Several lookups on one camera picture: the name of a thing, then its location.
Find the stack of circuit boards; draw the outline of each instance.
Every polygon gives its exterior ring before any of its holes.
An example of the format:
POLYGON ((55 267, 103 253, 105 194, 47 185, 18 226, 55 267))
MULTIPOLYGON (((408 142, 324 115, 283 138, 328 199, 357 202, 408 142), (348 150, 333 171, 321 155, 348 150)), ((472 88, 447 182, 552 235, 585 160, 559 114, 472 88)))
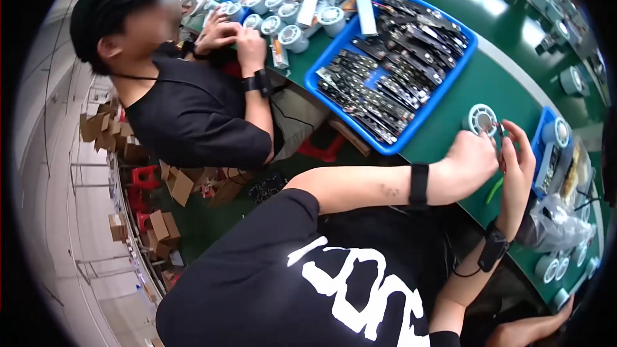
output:
POLYGON ((393 144, 457 65, 468 39, 438 11, 410 0, 381 2, 378 35, 351 40, 366 55, 341 50, 317 71, 318 88, 378 141, 393 144))

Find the workstation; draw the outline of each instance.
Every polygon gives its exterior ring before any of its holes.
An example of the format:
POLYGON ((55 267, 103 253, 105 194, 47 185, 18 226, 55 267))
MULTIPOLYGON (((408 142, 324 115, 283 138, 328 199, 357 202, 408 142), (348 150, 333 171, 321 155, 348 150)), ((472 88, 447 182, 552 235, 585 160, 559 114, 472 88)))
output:
MULTIPOLYGON (((501 120, 521 127, 536 155, 524 218, 527 232, 512 243, 505 268, 520 281, 526 297, 542 308, 540 314, 556 314, 601 265, 608 206, 598 194, 597 126, 605 119, 608 96, 597 67, 597 48, 581 46, 593 35, 586 39, 589 29, 581 32, 575 24, 575 18, 582 19, 576 7, 571 14, 562 9, 558 19, 551 10, 554 0, 544 8, 538 8, 542 4, 537 0, 181 1, 187 9, 180 32, 184 43, 195 42, 209 17, 224 11, 230 20, 258 29, 266 38, 266 65, 273 82, 292 82, 309 91, 331 114, 322 127, 314 127, 296 154, 262 173, 207 167, 189 174, 152 155, 131 164, 108 148, 115 163, 129 170, 143 168, 137 164, 153 166, 147 178, 156 179, 157 186, 145 187, 152 192, 143 198, 152 196, 146 204, 150 211, 173 214, 180 235, 174 248, 181 255, 181 263, 173 263, 175 277, 182 273, 181 264, 190 265, 301 172, 329 165, 435 163, 448 153, 461 129, 475 135, 487 132, 500 148, 501 120), (580 38, 570 38, 572 30, 580 32, 580 38), (596 131, 595 137, 583 137, 588 131, 596 131), (555 176, 552 182, 559 167, 565 168, 561 178, 555 176), (187 182, 182 190, 181 179, 187 182), (576 221, 576 243, 572 238, 567 246, 542 243, 541 227, 549 230, 543 220, 551 218, 541 208, 533 218, 529 211, 553 193, 566 201, 561 204, 570 215, 564 220, 576 221), (524 243, 532 237, 535 243, 524 243)), ((112 172, 124 180, 123 197, 130 206, 129 190, 136 179, 123 175, 122 169, 116 166, 112 172)), ((498 172, 458 202, 469 218, 470 233, 482 235, 498 216, 502 179, 498 172)), ((148 250, 148 230, 157 228, 146 228, 149 218, 140 213, 143 219, 137 212, 127 213, 131 243, 149 252, 151 260, 142 262, 149 265, 153 281, 163 281, 166 263, 161 261, 169 250, 154 255, 148 250)), ((159 281, 155 286, 163 297, 173 284, 159 281)))

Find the forearm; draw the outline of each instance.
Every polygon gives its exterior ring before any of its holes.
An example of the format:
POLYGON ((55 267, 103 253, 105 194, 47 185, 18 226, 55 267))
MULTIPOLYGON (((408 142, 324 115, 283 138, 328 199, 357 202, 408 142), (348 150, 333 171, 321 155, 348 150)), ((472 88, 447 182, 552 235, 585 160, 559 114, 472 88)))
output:
POLYGON ((268 163, 274 157, 274 126, 270 102, 262 96, 259 90, 244 93, 244 98, 246 99, 244 119, 270 135, 270 154, 265 161, 268 163))
MULTIPOLYGON (((503 215, 500 214, 497 218, 496 226, 504 233, 509 242, 514 239, 516 232, 511 228, 506 229, 506 220, 503 215)), ((465 310, 480 294, 480 291, 482 291, 501 261, 501 259, 497 260, 489 272, 484 272, 480 269, 478 259, 485 243, 486 241, 482 238, 473 251, 456 268, 456 274, 451 274, 445 286, 439 292, 433 319, 429 325, 430 332, 451 330, 460 334, 463 327, 465 310), (452 316, 452 314, 448 313, 452 311, 456 311, 458 314, 452 316)))
POLYGON ((557 331, 565 320, 556 316, 530 317, 500 324, 485 347, 525 347, 557 331))
MULTIPOLYGON (((366 206, 409 204, 411 175, 411 166, 318 167, 298 174, 285 188, 309 192, 319 202, 320 214, 328 214, 366 206)), ((442 203, 446 177, 441 162, 429 165, 429 205, 442 203)))

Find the white graphic print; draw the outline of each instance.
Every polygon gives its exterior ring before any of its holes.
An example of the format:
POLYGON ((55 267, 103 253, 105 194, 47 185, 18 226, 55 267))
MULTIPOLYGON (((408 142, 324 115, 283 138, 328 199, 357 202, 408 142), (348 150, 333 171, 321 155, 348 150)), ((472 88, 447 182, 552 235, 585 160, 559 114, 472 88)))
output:
MULTIPOLYGON (((308 252, 319 246, 324 246, 327 243, 328 239, 325 236, 321 236, 299 250, 291 252, 288 255, 289 260, 287 266, 292 266, 308 252)), ((337 249, 347 250, 346 248, 328 246, 322 249, 322 251, 327 252, 337 249)), ((429 342, 428 335, 415 335, 413 324, 411 324, 412 311, 413 315, 418 319, 424 316, 422 299, 420 298, 418 289, 412 292, 412 290, 396 275, 388 275, 384 279, 386 259, 381 252, 371 248, 351 248, 348 250, 349 254, 341 267, 341 271, 334 278, 330 277, 323 269, 317 267, 314 261, 306 262, 302 266, 302 276, 313 285, 318 293, 328 297, 336 294, 335 304, 332 306, 332 314, 334 317, 351 328, 354 332, 360 332, 362 328, 366 326, 364 336, 367 339, 376 340, 377 326, 379 326, 383 320, 384 313, 386 312, 386 305, 388 304, 388 297, 393 292, 403 292, 403 294, 405 294, 405 308, 403 310, 403 323, 400 334, 398 335, 397 347, 430 346, 431 343, 429 342), (347 293, 347 278, 351 275, 353 263, 356 260, 360 262, 374 260, 377 262, 377 278, 371 287, 368 303, 360 312, 345 299, 347 293)))

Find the hair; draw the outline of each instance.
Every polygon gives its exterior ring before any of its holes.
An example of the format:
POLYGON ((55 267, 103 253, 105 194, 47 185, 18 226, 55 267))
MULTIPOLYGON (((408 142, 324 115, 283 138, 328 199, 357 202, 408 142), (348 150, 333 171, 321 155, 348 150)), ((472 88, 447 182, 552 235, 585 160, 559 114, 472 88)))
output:
POLYGON ((98 52, 98 43, 101 38, 125 33, 125 20, 127 17, 139 10, 147 8, 156 3, 157 0, 103 0, 99 4, 99 10, 94 14, 94 19, 90 23, 91 29, 86 40, 88 53, 83 57, 83 61, 90 63, 93 74, 108 76, 112 74, 111 67, 104 62, 98 52))

